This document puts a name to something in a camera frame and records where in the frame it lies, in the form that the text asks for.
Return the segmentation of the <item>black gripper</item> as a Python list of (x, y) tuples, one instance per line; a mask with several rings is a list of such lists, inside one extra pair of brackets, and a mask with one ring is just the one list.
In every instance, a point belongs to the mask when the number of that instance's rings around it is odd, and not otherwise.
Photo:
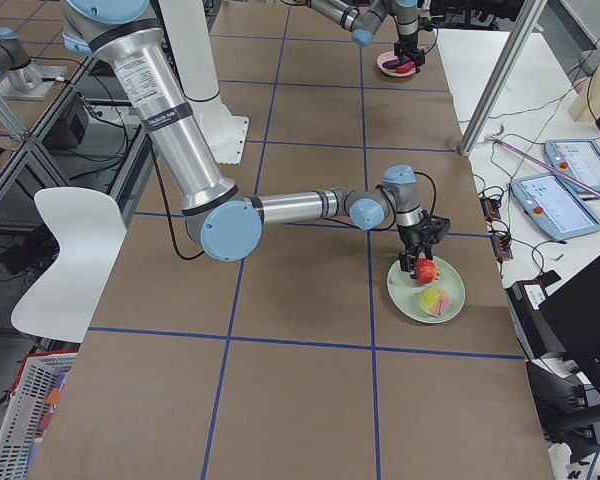
[(418, 33), (399, 34), (398, 41), (394, 44), (394, 55), (399, 60), (399, 65), (409, 62), (416, 67), (425, 63), (425, 52), (418, 47)]
[(413, 258), (426, 257), (433, 259), (432, 247), (425, 245), (422, 241), (422, 230), (425, 222), (419, 222), (410, 226), (398, 226), (400, 239), (405, 247), (405, 252), (398, 254), (400, 268), (403, 272), (413, 272)]

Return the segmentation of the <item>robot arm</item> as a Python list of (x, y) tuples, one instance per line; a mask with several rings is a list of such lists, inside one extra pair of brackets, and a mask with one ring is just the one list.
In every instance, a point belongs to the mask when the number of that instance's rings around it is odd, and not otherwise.
[(394, 55), (398, 65), (408, 62), (419, 69), (425, 63), (426, 53), (418, 47), (420, 31), (419, 8), (416, 1), (376, 0), (362, 12), (357, 6), (337, 0), (283, 1), (293, 7), (310, 8), (351, 34), (351, 39), (359, 46), (369, 45), (387, 17), (394, 20), (397, 42)]
[(268, 224), (348, 217), (362, 230), (398, 228), (402, 269), (412, 272), (443, 235), (425, 211), (415, 173), (389, 168), (370, 191), (346, 188), (245, 196), (221, 165), (241, 159), (248, 121), (223, 104), (198, 1), (66, 1), (66, 47), (109, 64), (180, 193), (186, 229), (220, 261), (247, 257)]

